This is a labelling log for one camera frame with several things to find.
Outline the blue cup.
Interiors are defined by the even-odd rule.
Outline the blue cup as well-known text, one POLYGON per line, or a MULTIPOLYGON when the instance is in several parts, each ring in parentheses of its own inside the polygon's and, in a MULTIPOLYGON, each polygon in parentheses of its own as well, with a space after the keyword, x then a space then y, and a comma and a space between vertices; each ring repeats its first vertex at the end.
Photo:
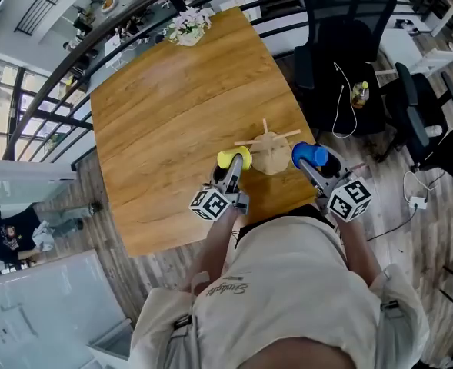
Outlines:
POLYGON ((308 162, 313 167, 322 167, 328 162, 328 151, 321 145, 311 145, 301 141, 293 147, 291 160, 297 169, 300 168, 301 160, 308 162))

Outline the person's right forearm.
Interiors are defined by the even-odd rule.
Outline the person's right forearm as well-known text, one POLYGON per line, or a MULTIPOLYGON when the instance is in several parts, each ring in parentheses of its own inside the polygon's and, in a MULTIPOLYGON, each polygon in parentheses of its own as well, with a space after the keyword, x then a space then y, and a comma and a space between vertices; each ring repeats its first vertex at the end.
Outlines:
POLYGON ((345 248, 348 269, 358 274, 370 287, 381 273, 375 253, 366 240, 362 225, 358 221, 337 220, 342 243, 345 248))

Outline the person's cream shirt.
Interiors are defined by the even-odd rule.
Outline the person's cream shirt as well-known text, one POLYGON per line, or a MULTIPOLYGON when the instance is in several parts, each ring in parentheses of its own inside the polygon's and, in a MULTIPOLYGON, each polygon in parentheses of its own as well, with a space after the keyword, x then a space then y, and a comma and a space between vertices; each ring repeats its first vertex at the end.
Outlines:
POLYGON ((338 228, 284 216, 251 229, 199 295, 154 288, 131 369, 412 369, 429 333, 396 264, 369 287, 338 228))

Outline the white flowers in pot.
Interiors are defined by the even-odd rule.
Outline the white flowers in pot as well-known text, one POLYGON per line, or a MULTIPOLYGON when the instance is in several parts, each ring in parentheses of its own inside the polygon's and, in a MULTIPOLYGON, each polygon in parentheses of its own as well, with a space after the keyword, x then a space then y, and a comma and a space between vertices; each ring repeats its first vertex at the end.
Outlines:
POLYGON ((164 36, 172 43, 192 47, 212 26, 211 17, 215 12, 211 8, 188 7, 172 19, 164 32, 164 36))

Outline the wooden table with white legs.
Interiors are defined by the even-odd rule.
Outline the wooden table with white legs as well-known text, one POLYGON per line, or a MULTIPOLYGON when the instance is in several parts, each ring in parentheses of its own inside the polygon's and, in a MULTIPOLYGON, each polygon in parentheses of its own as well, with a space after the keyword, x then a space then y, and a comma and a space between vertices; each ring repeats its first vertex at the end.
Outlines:
POLYGON ((163 41, 91 94, 99 164, 132 257, 203 239, 189 205, 217 154, 265 129, 314 141, 283 74, 238 8, 194 46, 163 41))

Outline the paper notice on glass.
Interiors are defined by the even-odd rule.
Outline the paper notice on glass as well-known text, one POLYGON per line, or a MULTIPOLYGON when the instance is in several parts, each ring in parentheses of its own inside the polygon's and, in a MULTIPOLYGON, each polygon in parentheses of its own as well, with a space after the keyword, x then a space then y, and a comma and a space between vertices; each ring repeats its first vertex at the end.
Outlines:
POLYGON ((0 307, 0 342, 6 347, 20 347, 38 336, 23 307, 0 307))

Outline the person's black shorts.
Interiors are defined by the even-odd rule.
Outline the person's black shorts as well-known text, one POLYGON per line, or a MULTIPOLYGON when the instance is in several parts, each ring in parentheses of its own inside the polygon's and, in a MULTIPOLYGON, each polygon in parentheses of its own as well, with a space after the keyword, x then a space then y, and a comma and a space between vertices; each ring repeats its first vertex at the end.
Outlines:
POLYGON ((295 208, 293 210, 290 210, 290 211, 287 211, 285 213, 282 213, 282 214, 278 214, 276 216, 272 216, 270 218, 267 218, 263 221, 258 221, 258 222, 255 222, 253 224, 249 224, 249 225, 246 225, 244 227, 242 227, 240 229, 240 235, 243 235, 243 234, 246 234, 248 233, 251 229, 253 228, 256 228, 268 221, 272 221, 272 220, 275 220, 276 218, 281 218, 281 217, 284 217, 284 216, 294 216, 294 217, 308 217, 308 218, 314 218, 318 221, 321 221, 325 224, 327 224, 328 226, 330 226, 331 228, 334 227, 334 225, 316 208, 314 207, 313 205, 311 204, 306 204, 306 205, 303 205, 299 208, 295 208))

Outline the yellow cup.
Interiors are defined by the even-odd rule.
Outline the yellow cup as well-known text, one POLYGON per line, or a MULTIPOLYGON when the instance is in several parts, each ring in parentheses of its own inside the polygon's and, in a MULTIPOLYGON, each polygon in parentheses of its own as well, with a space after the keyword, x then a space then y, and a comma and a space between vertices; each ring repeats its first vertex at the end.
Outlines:
POLYGON ((241 169, 248 170, 252 165, 252 155, 250 150, 244 145, 225 151, 220 151, 217 156, 218 166, 222 169, 229 168, 236 155, 242 156, 241 169))

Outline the wooden cup tree stand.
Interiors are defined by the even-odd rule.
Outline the wooden cup tree stand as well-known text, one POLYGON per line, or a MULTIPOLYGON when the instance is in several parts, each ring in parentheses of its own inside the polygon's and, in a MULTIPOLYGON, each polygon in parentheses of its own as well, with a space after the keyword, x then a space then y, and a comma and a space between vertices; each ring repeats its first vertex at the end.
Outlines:
POLYGON ((288 168, 291 161, 289 139, 301 134, 300 129, 283 134, 270 131, 265 118, 262 119, 264 132, 252 140, 236 141, 235 146, 245 146, 251 154, 251 166, 264 175, 276 175, 288 168))

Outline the person's left forearm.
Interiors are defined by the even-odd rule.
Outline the person's left forearm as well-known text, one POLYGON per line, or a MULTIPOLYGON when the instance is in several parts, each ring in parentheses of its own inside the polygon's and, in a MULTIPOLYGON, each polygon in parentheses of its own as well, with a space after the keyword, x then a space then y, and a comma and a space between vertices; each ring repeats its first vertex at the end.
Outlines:
POLYGON ((199 295, 222 275, 231 233, 238 216, 238 209, 230 205, 213 222, 198 257, 189 269, 186 291, 199 295))

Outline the black metal railing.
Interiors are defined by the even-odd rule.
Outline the black metal railing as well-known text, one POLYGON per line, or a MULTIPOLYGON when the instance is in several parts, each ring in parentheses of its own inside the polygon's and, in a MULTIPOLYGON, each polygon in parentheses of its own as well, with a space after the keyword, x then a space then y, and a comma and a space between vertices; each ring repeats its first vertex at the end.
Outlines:
MULTIPOLYGON (((126 50, 130 45, 137 41, 150 38, 164 31, 165 26, 170 24, 172 19, 188 6, 192 8, 209 8, 212 3, 218 0, 194 0, 189 5, 184 0, 168 0, 171 8, 165 16, 158 21, 146 25, 138 30, 135 35, 128 36, 121 44, 112 49, 106 56, 89 68, 82 71, 77 76, 75 82, 69 85, 65 95, 60 98, 50 98, 49 93, 63 79, 63 77, 76 69, 77 61, 95 45, 108 40, 111 31, 119 26, 123 26, 131 17, 144 18, 145 12, 152 6, 156 5, 158 0, 135 0, 122 13, 104 21, 100 26, 90 31, 89 35, 82 43, 56 68, 54 73, 45 81, 41 89, 32 94, 32 102, 24 112, 15 113, 18 119, 15 130, 8 136, 8 144, 4 154, 5 159, 18 161, 23 156, 17 153, 15 147, 18 140, 25 139, 29 144, 40 139, 37 132, 32 135, 24 134, 24 130, 32 118, 40 119, 40 127, 44 128, 48 122, 55 123, 55 127, 43 138, 38 148, 39 153, 45 144, 49 141, 55 141, 55 145, 50 148, 50 153, 59 158, 65 153, 60 148, 60 144, 66 139, 64 135, 58 134, 58 129, 62 126, 68 126, 70 131, 79 130, 81 136, 87 135, 91 131, 92 125, 86 119, 76 119, 75 113, 84 106, 89 100, 89 91, 86 90, 92 76, 103 66, 109 65, 110 61, 118 53, 126 50)), ((397 6, 410 7, 409 15, 427 18, 432 9, 441 0, 403 0, 396 1, 397 6)), ((285 32, 293 32, 299 28, 310 28, 318 24, 324 14, 334 15, 336 17, 342 14, 346 9, 349 14, 355 18, 377 18, 379 15, 386 13, 384 7, 386 0, 252 0, 250 2, 233 2, 233 6, 239 8, 243 13, 254 8, 261 8, 267 5, 277 3, 292 2, 293 7, 274 14, 261 15, 260 17, 252 16, 249 21, 252 25, 262 25, 268 23, 269 29, 260 33, 260 38, 271 38, 285 32)))

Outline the white wooden chair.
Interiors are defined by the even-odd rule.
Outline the white wooden chair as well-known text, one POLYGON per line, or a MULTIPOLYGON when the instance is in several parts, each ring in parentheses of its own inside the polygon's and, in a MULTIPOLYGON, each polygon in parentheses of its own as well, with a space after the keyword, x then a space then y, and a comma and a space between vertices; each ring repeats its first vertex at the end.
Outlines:
POLYGON ((423 74, 429 77, 453 62, 453 51, 433 48, 422 54, 407 31, 398 28, 384 30, 380 50, 392 68, 376 71, 377 76, 396 74, 396 64, 399 62, 405 65, 412 75, 423 74))

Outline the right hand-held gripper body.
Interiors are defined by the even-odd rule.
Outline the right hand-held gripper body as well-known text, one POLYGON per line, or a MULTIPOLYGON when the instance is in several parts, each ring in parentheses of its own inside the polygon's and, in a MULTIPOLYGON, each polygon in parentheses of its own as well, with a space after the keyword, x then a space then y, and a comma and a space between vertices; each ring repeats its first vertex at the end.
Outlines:
POLYGON ((349 172, 318 196, 317 206, 323 214, 349 222, 365 212, 371 199, 365 180, 349 172))

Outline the white cabinet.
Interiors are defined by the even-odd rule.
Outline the white cabinet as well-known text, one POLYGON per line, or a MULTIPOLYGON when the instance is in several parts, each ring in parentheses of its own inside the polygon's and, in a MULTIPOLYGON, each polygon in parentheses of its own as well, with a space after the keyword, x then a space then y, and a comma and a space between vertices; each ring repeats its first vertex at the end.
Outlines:
POLYGON ((102 369, 130 369, 128 359, 133 334, 132 322, 126 318, 87 348, 102 369))

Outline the black balcony railing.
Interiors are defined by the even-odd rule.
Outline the black balcony railing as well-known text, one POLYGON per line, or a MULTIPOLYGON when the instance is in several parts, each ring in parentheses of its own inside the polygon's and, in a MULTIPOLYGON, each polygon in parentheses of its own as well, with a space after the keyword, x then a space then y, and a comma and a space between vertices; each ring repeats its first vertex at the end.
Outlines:
POLYGON ((32 36, 60 0, 34 0, 15 27, 14 32, 32 36))

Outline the yellow-capped drink bottle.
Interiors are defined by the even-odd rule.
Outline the yellow-capped drink bottle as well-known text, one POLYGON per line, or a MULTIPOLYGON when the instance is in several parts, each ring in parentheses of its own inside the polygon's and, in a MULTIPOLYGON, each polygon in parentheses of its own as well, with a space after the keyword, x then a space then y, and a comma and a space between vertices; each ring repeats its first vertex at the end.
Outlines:
POLYGON ((351 90, 351 105, 354 108, 363 108, 369 99, 369 84, 366 81, 356 83, 351 90))

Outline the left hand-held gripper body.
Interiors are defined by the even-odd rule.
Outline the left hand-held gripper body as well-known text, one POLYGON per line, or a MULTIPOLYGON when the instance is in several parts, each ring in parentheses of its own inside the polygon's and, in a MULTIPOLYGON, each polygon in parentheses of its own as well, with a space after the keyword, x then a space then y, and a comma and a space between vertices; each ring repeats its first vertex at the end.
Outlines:
POLYGON ((235 181, 232 184, 218 182, 203 184, 188 208, 203 220, 217 221, 230 206, 247 214, 249 202, 249 196, 235 181))

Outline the black mesh office chair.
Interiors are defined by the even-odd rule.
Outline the black mesh office chair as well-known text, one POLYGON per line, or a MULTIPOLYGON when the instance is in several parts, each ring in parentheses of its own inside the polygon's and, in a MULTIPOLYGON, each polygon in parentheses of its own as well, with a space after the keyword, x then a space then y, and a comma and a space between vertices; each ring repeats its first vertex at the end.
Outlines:
POLYGON ((338 137, 385 129, 372 65, 397 0, 304 0, 308 40, 294 50, 294 93, 310 128, 338 137), (369 84, 363 108, 351 105, 356 83, 369 84))

